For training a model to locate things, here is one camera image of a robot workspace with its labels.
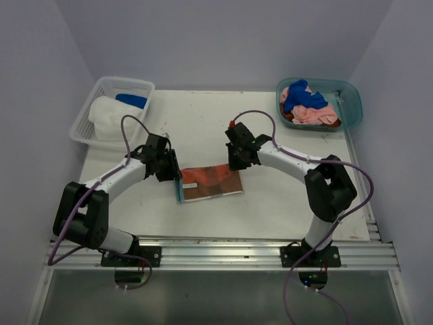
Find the orange brown patterned towel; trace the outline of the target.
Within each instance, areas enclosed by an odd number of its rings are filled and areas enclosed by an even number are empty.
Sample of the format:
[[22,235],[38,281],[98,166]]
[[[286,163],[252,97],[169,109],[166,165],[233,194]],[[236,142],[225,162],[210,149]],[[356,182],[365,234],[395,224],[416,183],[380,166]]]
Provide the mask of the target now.
[[238,171],[228,164],[211,167],[196,167],[181,170],[181,178],[175,182],[177,202],[195,202],[241,194],[242,181]]

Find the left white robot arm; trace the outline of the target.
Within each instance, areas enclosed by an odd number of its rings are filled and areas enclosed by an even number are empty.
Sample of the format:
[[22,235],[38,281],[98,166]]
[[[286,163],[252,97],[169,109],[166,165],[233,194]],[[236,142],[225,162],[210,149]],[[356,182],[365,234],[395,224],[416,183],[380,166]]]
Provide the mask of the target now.
[[148,267],[153,265],[137,236],[109,225],[109,207],[131,186],[156,176],[159,182],[177,181],[181,172],[169,138],[149,134],[143,145],[128,150],[122,161],[106,174],[85,183],[70,182],[64,188],[53,224],[55,246],[49,266],[62,261],[56,253],[63,240],[102,253],[104,266]]

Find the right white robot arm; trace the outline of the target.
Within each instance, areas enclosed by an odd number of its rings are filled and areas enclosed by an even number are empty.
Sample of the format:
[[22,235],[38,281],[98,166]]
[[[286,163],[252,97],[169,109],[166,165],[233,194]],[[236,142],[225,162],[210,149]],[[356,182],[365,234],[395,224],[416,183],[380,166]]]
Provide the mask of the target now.
[[332,244],[332,237],[325,235],[336,224],[357,197],[355,186],[337,156],[327,157],[325,164],[307,162],[307,156],[299,153],[299,159],[283,153],[268,135],[254,137],[243,123],[231,121],[225,132],[229,139],[229,168],[245,170],[252,165],[277,169],[297,179],[306,187],[313,219],[306,236],[299,244],[288,244],[279,249],[282,267],[341,267],[340,252]]

